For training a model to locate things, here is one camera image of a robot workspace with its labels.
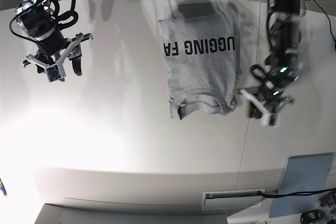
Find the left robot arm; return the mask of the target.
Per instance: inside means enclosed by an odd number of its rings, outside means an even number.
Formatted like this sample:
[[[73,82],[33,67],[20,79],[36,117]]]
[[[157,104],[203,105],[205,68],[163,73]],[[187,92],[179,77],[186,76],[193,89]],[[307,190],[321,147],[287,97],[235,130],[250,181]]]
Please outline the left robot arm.
[[[249,118],[259,119],[263,126],[276,126],[280,111],[295,101],[283,93],[301,74],[299,46],[301,21],[306,11],[303,0],[267,0],[267,8],[269,56],[264,65],[250,67],[259,85],[243,88],[240,93],[249,101]]]

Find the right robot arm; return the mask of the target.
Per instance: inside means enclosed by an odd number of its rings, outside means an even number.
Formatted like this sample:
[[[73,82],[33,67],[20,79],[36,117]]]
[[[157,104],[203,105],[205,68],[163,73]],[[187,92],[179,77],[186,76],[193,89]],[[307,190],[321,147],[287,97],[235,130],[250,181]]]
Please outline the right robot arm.
[[[73,51],[91,34],[78,34],[66,39],[61,31],[78,20],[74,8],[59,15],[50,12],[57,0],[23,0],[16,10],[16,21],[26,39],[38,46],[38,53],[30,55],[26,63],[33,63],[49,81],[65,77],[62,63],[73,62],[73,70],[81,75],[80,56]],[[246,48],[248,26],[253,14],[245,6],[232,2],[211,1],[210,15],[170,18],[159,21],[162,32],[163,59],[168,71],[170,115],[183,119],[202,110],[208,114],[227,115],[237,106],[236,94],[249,102],[248,116],[262,117],[261,96],[256,87],[237,89],[242,71],[240,57]]]

